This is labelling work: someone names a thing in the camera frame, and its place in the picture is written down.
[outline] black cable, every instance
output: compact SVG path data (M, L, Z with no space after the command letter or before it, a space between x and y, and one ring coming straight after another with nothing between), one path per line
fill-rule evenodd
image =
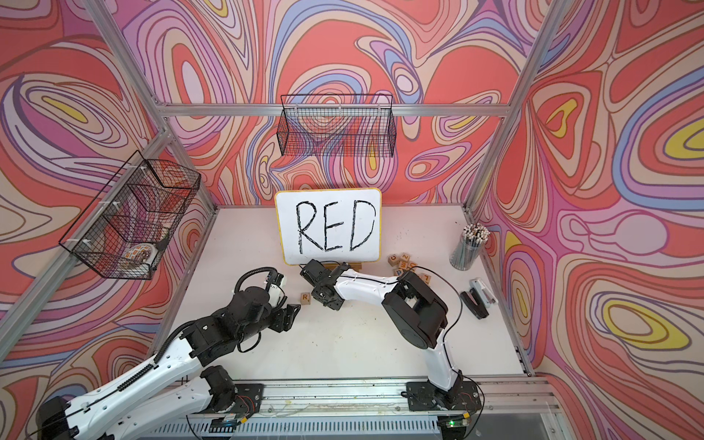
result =
M132 375L129 379L125 380L123 383L118 385L118 388L115 391L124 391L126 388L132 384L134 384L140 377L144 376L146 373L150 372L151 370L154 369L154 364L148 364L145 365L144 368L142 368L140 371L136 372L134 375ZM107 396L101 397L97 401L103 400Z
M448 285L452 290L455 291L455 294L457 294L457 297L460 299L460 312L459 312L459 314L457 315L457 319L455 320L455 322L452 323L452 325L451 325L450 327L448 327L447 331L445 331L445 334L442 336L442 345L443 345L443 349L444 349L444 351L445 351L445 358L447 358L447 363L448 363L448 365L450 365L450 367L452 367L452 364L450 363L450 356L447 354L447 345L445 345L445 337L447 337L447 334L450 332L450 330L452 330L452 328L455 327L455 325L456 325L458 322L460 322L460 317L462 316L462 309L463 309L463 307L464 307L464 301L462 301L462 299L461 299L461 297L460 297L460 292L458 292L457 289L455 289L455 287L454 287L452 284L450 284L450 282L449 282L447 279L445 279L445 278L444 278L442 275L440 275L439 273L435 272L433 269L424 268L424 267L422 267L422 266L415 266L415 267L411 268L411 270L413 270L413 269L423 269L423 270L427 270L428 272L430 272L430 273L436 275L438 278L440 278L440 279L442 279L443 281L445 281L445 283L447 283L447 285ZM454 369L453 369L453 371L454 371L456 374L458 374L458 375L460 374L459 371L457 371L457 370L454 370ZM467 377L467 376L465 376L465 375L462 375L462 377L464 377L465 379L470 380L474 385L477 386L477 389L479 390L479 392L482 393L482 409L479 410L479 414L478 414L478 416L477 416L477 419L474 421L474 423L472 424L472 426L471 426L471 428L469 429L469 431L467 431L467 433L466 433L465 436L463 437L463 439L466 439L466 438L472 433L472 430L474 429L474 427L477 426L477 423L479 422L479 418L482 416L482 412L484 411L484 402L486 401L486 397L484 396L484 391L482 390L482 388L481 388L481 387L479 386L479 384L476 383L471 377Z
M256 269L250 270L249 272L245 272L244 275L242 275L237 280L237 284L235 284L235 286L234 286L234 292L235 293L239 292L239 288L242 287L242 283L244 282L245 279L251 277L254 274L258 274L258 273L262 273L262 272L269 272L269 275L271 275L272 273L277 272L277 270L275 268L270 267L270 266L265 266L263 268L256 268ZM266 291L269 291L269 287L271 286L272 281L273 280L271 279L271 276L270 276L270 278L266 284L266 289L265 289Z
M457 298L460 300L460 313L457 315L457 319L455 320L455 322L452 323L452 325L450 327L448 327L448 329L445 331L445 334L442 335L442 346L443 346L443 350L445 351L445 358L447 358L447 364L450 365L450 368L452 368L452 363L450 362L450 356L447 354L447 345L445 345L445 338L447 337L447 334L450 332L450 330L452 330L452 328L455 327L455 325L457 325L458 322L460 322L460 317L462 316L462 309L464 306L464 302L462 301L462 298L460 297L460 292L458 292L457 289L455 289L455 287L452 284L450 284L450 282L447 279L445 279L439 273L435 272L433 269L424 268L422 266L414 266L411 268L411 270L413 270L413 269L427 270L428 272L436 275L438 278L445 281L445 283L447 283L447 285L450 286L450 288L455 291L455 293L457 294Z
M255 342L254 345L252 345L251 347L249 347L245 351L242 351L242 348L239 346L239 344L237 344L237 351L240 353L246 353L248 351L252 351L253 349L255 349L257 347L257 345L259 345L261 340L262 340L262 332L259 332L259 337L257 337L257 342Z
M431 405L428 405L427 403L422 402L422 401L420 400L420 398L418 398L418 396L416 396L414 393L411 393L411 392L409 392L409 391L402 391L402 392L401 392L401 397L403 397L403 398L409 398L409 397L411 397L411 398L414 399L416 402L418 402L419 404L423 405L425 408L427 408L427 409L429 409L429 410L434 410L434 409L438 406L437 403L435 403L435 405L432 405L432 406L431 406Z
M288 296L283 295L283 296L281 297L281 299L279 300L279 302L276 304L276 306L274 306L274 308L271 309L271 312L270 312L270 313L275 313L275 312L278 312L279 310L281 310L281 307L284 306L284 303L286 302L286 300L287 300L288 298L289 298Z
M29 439L31 436L35 435L37 432L41 431L42 429L44 429L44 428L46 428L46 427L50 427L50 426L53 425L54 423L63 422L64 420L68 419L68 418L71 417L72 415L78 414L78 413L80 413L81 411L83 411L83 408L80 408L79 410L76 410L76 411L74 411L73 413L71 413L71 414L69 414L69 415L64 415L62 418L57 419L57 420L54 420L54 421L51 422L51 423L47 423L46 425L44 425L43 427L40 427L40 428L37 429L36 431L30 432L29 434L27 434L27 436L25 437L25 440Z
M351 279L366 279L367 281L378 282L379 284L385 284L387 286L389 286L391 284L396 284L398 282L398 280L396 280L394 282L383 282L383 281L379 281L378 279L364 278L364 277L351 277L350 275L340 275L340 277L351 278Z
M484 411L484 403L486 402L486 397L484 396L484 391L479 386L479 384L474 381L474 379L472 379L471 377L467 377L465 375L462 375L462 377L470 380L474 385L477 386L477 389L479 390L479 392L482 393L482 409L479 410L479 414L477 415L477 419L474 421L474 423L472 423L472 427L470 428L469 431L467 431L467 433L463 437L463 439L466 439L472 433L472 430L474 429L474 427L477 426L477 423L479 423L479 418L482 416L482 412Z
M42 429L44 429L44 428L46 428L46 427L50 427L50 426L53 425L54 423L62 422L62 421L64 421L64 420L68 419L69 417L71 417L72 415L75 415L75 414L80 413L81 411L87 411L88 408L92 407L93 405L95 405L95 404L98 403L99 401L102 401L103 399L112 396L114 393L116 393L116 392L118 392L118 391L122 391L122 390L114 389L114 390L110 391L109 393L107 393L105 396L102 396L101 398L99 398L99 399L97 399L97 400L95 400L95 401L92 401L91 403L89 403L88 405L86 405L84 408L79 408L79 409L77 409L76 411L72 412L72 413L69 414L69 415L64 415L63 417L61 417L61 418L59 418L59 419L57 419L57 420L54 420L53 422L47 423L46 425L44 425L43 427L40 427L40 428L37 429L36 431L27 434L27 436L25 437L25 440L29 439L30 436L36 434L37 432L41 431Z
M196 434L196 432L193 430L193 427L191 426L191 421L188 420L188 414L186 414L186 423L188 423L188 429L191 430L191 433L193 434L194 437L196 437L198 440L203 440L201 437Z
M166 353L166 349L169 348L169 345L171 345L171 341L176 339L176 337L179 335L180 332L182 332L186 327L195 324L196 321L188 321L184 322L180 326L176 327L173 332L166 338L163 344L161 344L161 348L159 348L159 351L156 353L154 356L154 363L159 364L159 360L164 356L164 353Z

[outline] pencil cup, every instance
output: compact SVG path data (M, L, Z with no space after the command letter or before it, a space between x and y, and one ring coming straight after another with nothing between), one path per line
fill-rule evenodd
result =
M457 270L469 270L475 258L479 255L481 244L472 246L471 242L460 236L460 242L457 243L455 251L450 255L450 264Z

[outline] cable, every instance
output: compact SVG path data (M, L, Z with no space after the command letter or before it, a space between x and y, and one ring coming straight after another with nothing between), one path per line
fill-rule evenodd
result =
M184 322L180 326L176 327L173 332L166 338L163 344L161 344L161 348L159 348L159 351L156 353L154 356L154 363L159 364L159 360L164 356L164 353L166 353L166 349L169 348L169 345L171 345L171 341L176 339L176 336L179 335L180 332L182 332L186 327L195 324L196 321L188 321Z
M462 301L462 298L460 297L460 292L458 292L457 289L455 289L455 287L452 284L450 284L450 282L447 279L445 279L439 273L435 272L433 269L424 268L422 266L414 266L411 268L411 270L414 270L414 269L423 269L423 270L427 270L428 272L430 272L432 274L435 274L439 279L442 279L443 281L445 281L445 283L447 283L447 285L450 286L450 288L455 291L455 293L457 294L457 298L460 300L460 313L457 315L457 319L455 320L455 322L452 323L452 325L450 327L448 327L448 329L442 335L442 346L445 351L445 358L447 359L447 365L450 365L450 368L452 368L452 363L450 362L450 356L447 354L447 345L445 345L445 338L447 337L447 334L450 332L450 330L452 330L452 328L455 327L455 325L457 325L458 322L460 322L460 318L462 317L462 309L464 307L464 302Z
M349 276L349 275L340 275L340 277L343 277L343 278L352 278L352 279L366 279L367 281L378 282L379 284L385 284L385 285L387 285L387 286L389 286L389 285L391 285L391 284L396 284L396 283L398 283L398 280L396 280L396 281L394 281L394 282L383 282L383 281L379 281L378 279L364 278L364 277L351 277L351 276Z
M194 437L196 437L198 440L203 440L201 437L196 434L196 432L193 430L193 427L191 426L191 421L188 420L188 414L186 414L186 423L188 423L188 429L191 430L191 433L193 434Z
M244 399L242 398L241 395L237 394L237 397L241 398L245 405L247 404L247 402L244 401ZM249 396L245 396L245 397L246 397L246 398L249 400L249 402L252 404L252 412L249 413L249 415L252 416L252 415L254 415L254 412L255 412L255 410L256 410L256 408L257 408L257 405L254 404L254 401L252 400L251 397L249 397Z
M432 273L432 274L435 274L438 278L440 278L440 279L442 279L443 281L445 281L445 283L447 283L447 285L448 285L452 290L455 291L455 294L456 294L457 297L460 299L460 312L459 312L459 314L457 315L457 319L455 320L455 322L452 323L452 325L451 325L450 327L448 327L448 329L445 331L445 334L443 334L443 336L442 336L442 346L443 346L444 351L445 351L445 358L447 358L447 363L448 363L448 365L450 365L450 366L452 367L452 364L450 363L450 356L447 354L447 345L445 345L445 338L447 337L447 334L450 332L450 330L452 330L452 328L455 327L455 325L456 325L458 322L460 322L460 317L462 316L462 309L463 309L463 307L464 307L464 302L462 301L462 299L461 299L461 297L460 297L460 292L458 292L457 289L455 289L455 287L454 287L452 284L450 284L450 282L449 282L447 279L445 279L442 275L440 275L439 273L435 272L435 271L432 270L432 269L424 268L424 267L422 267L422 266L415 266L415 267L411 268L411 270L413 270L413 269L423 269L423 270L427 270L428 272L430 272L430 273ZM458 375L460 374L459 371L457 371L457 370L455 370L455 369L452 369L452 371L454 371L454 372L455 372L456 374L458 374ZM486 397L484 396L484 391L482 391L482 388L481 388L481 387L479 386L479 384L476 383L471 377L467 377L467 376L465 376L465 375L461 375L461 376L464 377L465 379L470 380L474 385L477 386L477 389L479 390L479 392L482 393L482 409L479 410L479 414L478 414L478 416L477 416L477 419L474 421L474 424L472 424L472 426L471 426L471 428L469 429L469 431L467 431L467 433L466 433L465 436L463 437L463 439L466 439L466 438L472 433L472 430L474 429L474 427L477 426L477 423L479 422L479 418L482 416L482 412L484 411L484 402L486 401Z
M63 417L61 417L61 418L59 418L59 419L57 419L57 420L54 420L53 422L47 423L46 425L44 425L43 427L40 427L40 428L37 429L36 431L27 434L27 436L25 437L25 440L29 439L32 435L36 434L37 432L41 431L42 429L44 429L44 428L46 428L46 427L50 427L50 426L53 425L54 423L62 422L62 421L64 421L64 420L68 419L69 417L71 417L72 415L75 415L75 414L80 413L81 411L88 411L88 408L92 407L93 405L95 405L95 404L98 403L99 401L102 401L103 399L112 396L114 393L116 393L116 392L118 392L118 391L122 391L122 390L120 390L119 387L118 387L118 389L114 389L114 390L110 391L109 393L107 393L105 396L102 396L101 398L99 398L99 399L97 399L97 400L95 400L95 401L92 401L91 403L89 403L88 405L86 405L84 408L81 407L81 408L77 409L76 411L72 412L72 413L69 414L69 415L64 415Z
M245 351L242 351L242 348L240 347L240 344L241 344L241 343L240 343L240 344L237 344L237 351L240 352L240 353L246 353L246 352L248 352L248 351L252 351L254 348L257 347L257 345L259 345L259 342L260 342L261 340L262 340L262 332L259 332L259 337L257 338L257 342L255 342L254 345L252 345L251 347L249 347L249 348L246 349Z
M474 427L477 426L477 423L479 423L479 418L482 416L482 412L484 412L484 404L486 403L486 397L484 396L484 391L483 391L482 388L479 386L479 384L474 381L474 379L472 379L471 377L467 377L467 376L465 376L465 375L462 375L462 377L464 377L465 379L470 380L474 385L477 386L477 389L479 390L479 392L482 393L482 409L479 410L479 414L477 415L477 419L476 419L476 420L474 421L474 423L472 424L470 430L467 431L467 433L466 433L465 436L463 437L463 439L466 439L466 438L472 433L472 430L474 429Z
M31 436L35 435L37 432L41 431L42 429L44 429L44 428L46 428L46 427L50 427L50 426L53 425L54 423L62 422L62 421L64 421L64 420L68 419L69 417L71 417L72 415L80 413L81 411L83 411L83 408L80 408L79 410L76 410L76 411L74 411L73 413L71 413L71 414L69 414L69 415L64 415L62 418L57 419L57 420L54 420L54 421L51 422L51 423L47 423L46 425L44 425L43 427L40 427L40 428L37 429L36 431L30 432L29 434L27 434L27 436L25 437L25 440L29 439Z
M266 291L269 291L269 287L271 286L271 282L273 281L271 279L271 274L274 272L276 272L276 273L278 273L278 272L277 272L276 268L272 268L270 266L265 266L263 268L256 268L256 269L250 270L249 272L245 272L244 275L242 275L237 280L237 284L235 284L235 286L234 286L234 292L235 293L239 292L239 288L242 287L242 283L244 282L245 279L251 277L254 274L258 274L258 273L262 273L262 272L269 272L270 277L269 277L269 280L267 281L266 289L265 289Z
M431 405L428 405L428 404L424 403L423 401L421 401L420 398L418 398L418 396L416 396L414 393L410 393L410 392L408 392L408 391L402 391L402 392L401 392L401 397L403 397L403 398L409 398L409 397L411 397L411 398L413 398L416 402L420 403L421 405L423 405L424 407L426 407L426 408L429 409L429 410L434 410L434 409L438 406L437 403L435 403L435 405L432 405L432 406L431 406Z
M254 405L252 405L252 412L250 413L249 412L249 404L247 403L247 401L244 400L244 398L242 398L242 396L240 396L239 394L237 394L237 397L239 398L239 400L244 402L244 406L247 408L247 412L244 413L244 417L247 417L247 414L250 414L250 415L254 414Z

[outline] swirly backdrop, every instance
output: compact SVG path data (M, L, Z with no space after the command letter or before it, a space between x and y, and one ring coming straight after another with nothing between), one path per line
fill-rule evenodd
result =
M574 2L475 216L580 439L704 438L704 3Z
M542 1L132 1L113 17L167 103L279 103L386 92L396 103L506 103ZM378 187L385 203L461 203L498 118L399 118L394 158L281 158L276 118L172 118L213 201Z
M80 0L0 2L0 42L2 319L156 131ZM24 439L46 399L83 394L144 359L205 219L194 199L149 282L74 268L0 363L0 439Z

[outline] whiteboard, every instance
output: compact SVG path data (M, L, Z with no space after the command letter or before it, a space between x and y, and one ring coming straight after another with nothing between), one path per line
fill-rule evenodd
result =
M379 259L382 193L377 188L279 191L275 203L286 264Z

